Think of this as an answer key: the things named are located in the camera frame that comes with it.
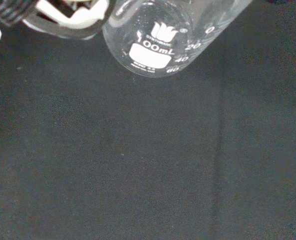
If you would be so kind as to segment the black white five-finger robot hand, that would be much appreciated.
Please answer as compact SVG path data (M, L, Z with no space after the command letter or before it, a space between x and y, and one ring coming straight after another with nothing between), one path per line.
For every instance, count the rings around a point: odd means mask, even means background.
M102 30L114 0L0 0L0 22L22 22L41 33L63 39L88 40Z

